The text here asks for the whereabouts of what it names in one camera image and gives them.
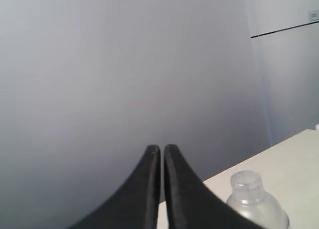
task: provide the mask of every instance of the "bottle neck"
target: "bottle neck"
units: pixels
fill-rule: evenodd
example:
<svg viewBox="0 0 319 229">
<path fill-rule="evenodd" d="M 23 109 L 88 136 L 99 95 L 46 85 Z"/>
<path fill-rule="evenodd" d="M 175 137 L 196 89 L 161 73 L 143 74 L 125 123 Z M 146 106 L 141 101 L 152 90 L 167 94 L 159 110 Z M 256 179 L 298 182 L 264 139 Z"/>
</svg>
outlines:
<svg viewBox="0 0 319 229">
<path fill-rule="evenodd" d="M 265 189 L 259 174 L 252 171 L 240 171 L 231 177 L 232 194 L 235 200 L 243 204 L 262 201 Z"/>
</svg>

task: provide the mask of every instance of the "plastic bottle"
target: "plastic bottle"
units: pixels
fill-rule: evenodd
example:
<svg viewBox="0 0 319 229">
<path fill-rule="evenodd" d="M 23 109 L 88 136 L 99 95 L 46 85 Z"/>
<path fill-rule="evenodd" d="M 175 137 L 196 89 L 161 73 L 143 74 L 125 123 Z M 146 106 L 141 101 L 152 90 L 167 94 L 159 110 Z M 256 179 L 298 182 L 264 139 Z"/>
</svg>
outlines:
<svg viewBox="0 0 319 229">
<path fill-rule="evenodd" d="M 232 194 L 227 204 L 243 217 L 266 229 L 290 229 L 290 222 L 279 202 L 265 191 L 261 177 L 253 171 L 231 176 Z"/>
</svg>

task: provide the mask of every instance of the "black object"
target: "black object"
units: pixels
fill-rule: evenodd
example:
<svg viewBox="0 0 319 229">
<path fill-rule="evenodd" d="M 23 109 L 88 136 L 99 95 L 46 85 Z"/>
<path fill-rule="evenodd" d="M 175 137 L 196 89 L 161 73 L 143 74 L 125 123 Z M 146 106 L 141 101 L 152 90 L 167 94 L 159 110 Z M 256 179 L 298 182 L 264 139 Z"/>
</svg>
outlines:
<svg viewBox="0 0 319 229">
<path fill-rule="evenodd" d="M 148 146 L 126 182 L 70 229 L 156 229 L 160 202 L 160 149 Z"/>
<path fill-rule="evenodd" d="M 262 229 L 241 217 L 199 179 L 178 146 L 164 152 L 169 229 Z M 148 146 L 126 182 L 69 229 L 155 229 L 160 199 L 160 149 Z"/>
<path fill-rule="evenodd" d="M 165 148 L 164 187 L 169 229 L 261 229 L 215 196 L 176 145 Z"/>
</svg>

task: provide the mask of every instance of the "black plastic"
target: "black plastic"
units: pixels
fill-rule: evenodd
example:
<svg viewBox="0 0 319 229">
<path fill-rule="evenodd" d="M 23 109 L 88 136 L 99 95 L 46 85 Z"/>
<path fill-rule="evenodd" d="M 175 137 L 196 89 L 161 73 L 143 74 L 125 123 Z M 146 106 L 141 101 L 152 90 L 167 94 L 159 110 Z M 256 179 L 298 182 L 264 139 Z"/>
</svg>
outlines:
<svg viewBox="0 0 319 229">
<path fill-rule="evenodd" d="M 160 149 L 153 145 L 115 194 L 70 229 L 155 229 L 159 200 Z"/>
<path fill-rule="evenodd" d="M 214 195 L 176 145 L 165 148 L 164 182 L 169 229 L 262 229 Z"/>
</svg>

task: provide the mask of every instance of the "black line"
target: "black line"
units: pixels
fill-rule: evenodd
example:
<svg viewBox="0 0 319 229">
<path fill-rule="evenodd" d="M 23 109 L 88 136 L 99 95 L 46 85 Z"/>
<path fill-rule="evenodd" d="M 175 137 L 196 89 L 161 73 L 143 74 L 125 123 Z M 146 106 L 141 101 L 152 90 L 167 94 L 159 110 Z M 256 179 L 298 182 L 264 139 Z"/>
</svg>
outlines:
<svg viewBox="0 0 319 229">
<path fill-rule="evenodd" d="M 273 33 L 286 31 L 286 30 L 289 30 L 289 29 L 304 27 L 304 26 L 307 26 L 307 25 L 315 24 L 315 23 L 319 23 L 319 21 L 315 21 L 315 22 L 311 22 L 311 23 L 305 23 L 305 24 L 301 24 L 301 25 L 298 25 L 298 26 L 290 27 L 290 28 L 284 28 L 284 29 L 280 29 L 280 30 L 277 30 L 277 31 L 269 32 L 269 33 L 263 33 L 263 34 L 260 34 L 260 35 L 251 36 L 251 38 L 257 38 L 257 37 L 261 37 L 261 36 L 265 36 L 265 35 L 269 35 L 269 34 L 273 34 Z"/>
</svg>

